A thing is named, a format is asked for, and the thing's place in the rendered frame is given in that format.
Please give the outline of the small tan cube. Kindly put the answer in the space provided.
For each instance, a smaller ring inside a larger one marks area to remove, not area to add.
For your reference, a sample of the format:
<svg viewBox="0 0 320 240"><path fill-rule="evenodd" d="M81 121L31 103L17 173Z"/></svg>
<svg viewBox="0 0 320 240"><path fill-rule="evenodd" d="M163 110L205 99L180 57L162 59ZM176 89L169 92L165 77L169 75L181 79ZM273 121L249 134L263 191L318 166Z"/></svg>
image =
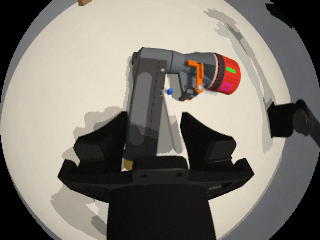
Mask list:
<svg viewBox="0 0 320 240"><path fill-rule="evenodd" d="M77 0L79 7L84 7L85 4L91 3L92 0Z"/></svg>

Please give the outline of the grey hose nozzle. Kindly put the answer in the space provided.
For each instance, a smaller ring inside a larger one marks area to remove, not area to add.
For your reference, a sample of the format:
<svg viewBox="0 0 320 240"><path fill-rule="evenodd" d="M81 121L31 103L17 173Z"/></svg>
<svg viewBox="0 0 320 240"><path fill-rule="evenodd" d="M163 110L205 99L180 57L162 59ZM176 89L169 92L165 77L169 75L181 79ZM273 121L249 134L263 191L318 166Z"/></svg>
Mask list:
<svg viewBox="0 0 320 240"><path fill-rule="evenodd" d="M163 103L172 147L176 153L183 152L167 73L179 75L179 101L192 100L204 88L232 95L241 79L239 64L215 52L180 53L143 47L132 53L132 65L133 89L123 151L124 168L129 171L135 157L157 155Z"/></svg>

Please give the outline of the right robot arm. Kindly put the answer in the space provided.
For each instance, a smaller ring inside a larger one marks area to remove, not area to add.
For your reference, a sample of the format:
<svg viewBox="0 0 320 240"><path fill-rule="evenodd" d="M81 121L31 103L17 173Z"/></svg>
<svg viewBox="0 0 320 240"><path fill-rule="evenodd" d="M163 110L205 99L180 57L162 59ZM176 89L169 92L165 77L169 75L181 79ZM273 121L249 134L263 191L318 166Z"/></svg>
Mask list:
<svg viewBox="0 0 320 240"><path fill-rule="evenodd" d="M275 105L275 101L272 101L267 109L271 139L272 137L292 136L293 129L295 129L297 133L303 133L304 136L311 133L309 136L320 148L320 123L313 116L311 109L309 111L307 109L309 108L303 99L297 100L296 105L293 103ZM308 119L309 116L311 119Z"/></svg>

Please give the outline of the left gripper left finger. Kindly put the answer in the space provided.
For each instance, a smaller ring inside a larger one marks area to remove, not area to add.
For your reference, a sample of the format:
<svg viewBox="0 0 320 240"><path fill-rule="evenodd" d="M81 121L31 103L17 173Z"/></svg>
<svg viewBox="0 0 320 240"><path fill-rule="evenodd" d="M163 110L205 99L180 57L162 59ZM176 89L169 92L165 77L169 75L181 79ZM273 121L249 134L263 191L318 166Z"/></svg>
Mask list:
<svg viewBox="0 0 320 240"><path fill-rule="evenodd" d="M127 124L128 111L123 111L104 127L77 137L73 151L79 157L80 171L120 172L125 137L127 137Z"/></svg>

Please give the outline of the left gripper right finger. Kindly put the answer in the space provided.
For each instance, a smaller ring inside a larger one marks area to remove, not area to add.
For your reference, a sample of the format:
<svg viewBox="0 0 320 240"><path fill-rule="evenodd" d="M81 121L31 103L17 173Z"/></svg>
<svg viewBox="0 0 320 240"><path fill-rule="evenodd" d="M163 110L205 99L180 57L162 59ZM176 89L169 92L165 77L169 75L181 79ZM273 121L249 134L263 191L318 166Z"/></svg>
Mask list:
<svg viewBox="0 0 320 240"><path fill-rule="evenodd" d="M232 169L231 155L236 148L232 136L213 131L188 112L181 112L180 131L187 148L189 169L221 172Z"/></svg>

